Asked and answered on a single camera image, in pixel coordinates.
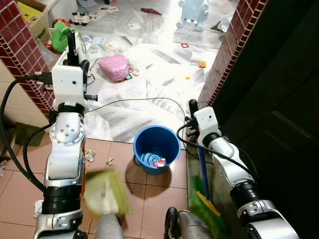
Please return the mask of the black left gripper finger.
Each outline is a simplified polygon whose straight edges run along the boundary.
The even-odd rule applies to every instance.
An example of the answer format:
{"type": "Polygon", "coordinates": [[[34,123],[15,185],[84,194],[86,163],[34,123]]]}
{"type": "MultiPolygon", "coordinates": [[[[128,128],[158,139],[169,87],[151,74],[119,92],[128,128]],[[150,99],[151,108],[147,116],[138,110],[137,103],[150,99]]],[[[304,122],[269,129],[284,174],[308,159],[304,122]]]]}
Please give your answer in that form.
{"type": "Polygon", "coordinates": [[[68,43],[68,51],[67,51],[67,65],[69,66],[79,66],[79,55],[76,43],[76,34],[74,30],[69,30],[67,32],[67,43],[68,43]]]}

